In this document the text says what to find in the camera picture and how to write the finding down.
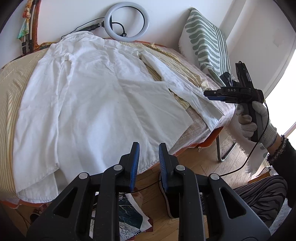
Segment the right gloved hand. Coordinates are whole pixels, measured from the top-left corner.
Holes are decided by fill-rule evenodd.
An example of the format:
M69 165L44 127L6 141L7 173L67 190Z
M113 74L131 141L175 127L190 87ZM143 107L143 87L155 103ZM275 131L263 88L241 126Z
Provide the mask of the right gloved hand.
M266 130L263 134L263 136L260 139L260 143L263 144L263 146L268 149L270 148L274 142L276 141L277 137L277 130L276 128L271 124L269 117L268 117L268 111L267 108L263 106L262 103L253 101L252 107L258 113L262 118L262 126L263 130L266 127ZM253 137L254 132L257 130L257 123L255 123L252 120L252 117L249 114L244 113L244 107L239 104L236 107L236 114L238 115L238 122L240 123L241 133L243 137L251 140L251 137Z

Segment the right forearm dark sleeve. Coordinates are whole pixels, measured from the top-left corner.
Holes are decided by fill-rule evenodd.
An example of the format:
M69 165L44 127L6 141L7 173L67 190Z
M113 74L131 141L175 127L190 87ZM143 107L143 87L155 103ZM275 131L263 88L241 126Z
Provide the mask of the right forearm dark sleeve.
M269 154L267 161L287 182L287 202L292 208L295 205L295 149L288 138L281 136L280 146Z

